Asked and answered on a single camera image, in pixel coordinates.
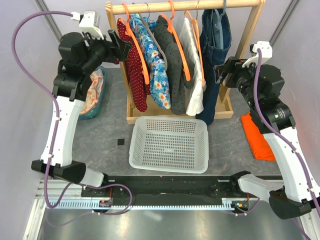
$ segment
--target black square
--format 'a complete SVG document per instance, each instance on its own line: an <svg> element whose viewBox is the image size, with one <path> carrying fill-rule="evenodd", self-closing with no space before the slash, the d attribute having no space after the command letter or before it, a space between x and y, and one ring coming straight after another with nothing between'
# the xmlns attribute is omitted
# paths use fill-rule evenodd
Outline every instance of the black square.
<svg viewBox="0 0 320 240"><path fill-rule="evenodd" d="M121 146L121 145L125 145L125 139L124 138L118 139L118 146Z"/></svg>

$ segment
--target white wall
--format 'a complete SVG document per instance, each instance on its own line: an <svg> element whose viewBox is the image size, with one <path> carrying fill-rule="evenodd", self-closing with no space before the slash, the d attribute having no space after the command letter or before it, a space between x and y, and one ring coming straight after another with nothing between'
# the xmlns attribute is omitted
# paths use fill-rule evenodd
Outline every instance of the white wall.
<svg viewBox="0 0 320 240"><path fill-rule="evenodd" d="M41 175L31 170L45 147L52 103L18 68L11 37L16 25L39 12L33 0L10 0L1 5L0 38L0 235L22 239ZM17 52L26 68L52 88L60 59L58 44L46 22L38 17L22 27Z"/></svg>
<svg viewBox="0 0 320 240"><path fill-rule="evenodd" d="M291 109L309 168L320 184L320 1L300 1L267 63L281 69L281 100Z"/></svg>
<svg viewBox="0 0 320 240"><path fill-rule="evenodd" d="M146 0L114 0L112 1L113 5L121 5L122 2L125 2L127 5L131 4L134 1L136 4L143 4ZM65 11L65 12L78 12L83 13L84 11L94 10L99 13L101 16L100 20L100 29L104 34L107 34L107 30L110 29L109 22L105 10L105 2L106 0L46 0L46 4L50 10L54 11ZM147 1L148 3L162 3L166 2L166 0L151 0ZM274 32L278 22L280 21L285 9L287 8L290 0L266 0L263 11L261 13L260 19L257 23L256 29L252 36L251 42L255 43L257 41L269 41L272 33ZM232 34L232 42L231 48L228 53L229 56L234 56L237 51L237 47L239 41L241 39L242 33L244 31L248 16L250 14L250 7L242 7L242 8L228 8L227 15L230 21L230 28ZM196 17L196 11L190 11L192 16ZM203 10L198 11L198 22L199 22L199 30L202 31L202 20L201 15ZM169 17L171 16L170 12L165 12L165 14ZM151 13L150 18L153 20L157 20L159 13ZM62 34L66 34L69 32L79 32L78 23L75 21L71 21L66 19L65 17L55 16L54 17L58 27L60 28ZM173 19L173 24L175 29L179 35L183 24L184 13L183 11L176 12L176 15ZM250 57L249 47L246 58ZM119 65L110 64L108 67L116 67Z"/></svg>

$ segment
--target gray table surface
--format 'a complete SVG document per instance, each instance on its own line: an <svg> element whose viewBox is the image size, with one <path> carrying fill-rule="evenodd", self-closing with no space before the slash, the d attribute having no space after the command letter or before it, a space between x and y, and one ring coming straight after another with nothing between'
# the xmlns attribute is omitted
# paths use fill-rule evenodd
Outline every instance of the gray table surface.
<svg viewBox="0 0 320 240"><path fill-rule="evenodd" d="M72 147L73 159L108 175L181 174L130 166L129 149L134 125L127 124L127 92L121 70L107 70L107 89L101 112L93 119L78 121ZM232 118L216 119L208 126L209 162L203 174L232 175L247 170L255 175L280 175L275 161L254 159L240 120L249 107L236 89L231 90L230 98L234 109ZM124 139L124 145L118 146L118 139Z"/></svg>

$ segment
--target orange hanger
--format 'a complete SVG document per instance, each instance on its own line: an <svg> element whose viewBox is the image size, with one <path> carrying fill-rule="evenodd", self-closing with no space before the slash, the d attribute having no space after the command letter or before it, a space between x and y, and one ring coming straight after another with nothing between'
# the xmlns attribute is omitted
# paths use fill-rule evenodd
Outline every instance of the orange hanger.
<svg viewBox="0 0 320 240"><path fill-rule="evenodd" d="M169 0L169 2L171 4L171 9L172 9L172 16L171 16L170 20L164 14L160 14L160 16L163 17L167 21L167 23L168 23L168 31L171 34L173 34L173 36L175 38L176 44L178 45L179 52L180 52L180 55L181 55L181 58L182 58L182 64L183 64L183 70L184 70L184 74L185 74L185 79L187 81L190 81L191 77L190 77L190 72L189 72L186 56L185 56L184 50L183 50L183 48L181 46L181 43L180 43L179 37L178 37L178 35L176 33L176 30L175 30L175 28L174 28L174 26L172 24L172 19L175 17L174 3L172 2L172 0Z"/></svg>
<svg viewBox="0 0 320 240"><path fill-rule="evenodd" d="M204 65L203 65L203 62L202 62L198 21L191 16L191 14L190 14L190 12L188 10L184 11L184 17L185 18L186 18L186 14L188 14L190 19L191 19L192 31L193 31L193 35L194 35L194 39L195 39L195 44L196 44L196 47L197 47L198 52L199 52L199 58L200 58L200 64L201 64L202 87L204 87L205 86L205 72L204 72Z"/></svg>
<svg viewBox="0 0 320 240"><path fill-rule="evenodd" d="M119 17L119 19L125 24L126 34L129 35L133 39L134 45L136 46L136 49L137 49L138 54L139 54L139 57L141 59L142 74L144 76L144 82L145 82L145 84L148 85L150 83L150 79L149 79L149 73L148 73L146 61L145 61L144 55L142 54L142 51L141 51L140 45L139 45L139 43L138 43L138 41L136 39L136 36L132 32L132 30L130 28L130 24L129 24L130 15L129 15L129 11L128 11L127 5L124 2L122 3L122 5L124 6L127 20L125 20L123 17Z"/></svg>

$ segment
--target orange cloth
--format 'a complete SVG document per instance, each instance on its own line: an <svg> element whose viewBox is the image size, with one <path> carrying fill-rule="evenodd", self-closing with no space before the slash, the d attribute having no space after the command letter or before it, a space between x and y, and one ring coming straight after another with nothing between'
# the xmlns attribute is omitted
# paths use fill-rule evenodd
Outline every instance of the orange cloth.
<svg viewBox="0 0 320 240"><path fill-rule="evenodd" d="M275 161L274 153L258 127L252 121L250 112L241 116L241 122L254 158L257 160Z"/></svg>

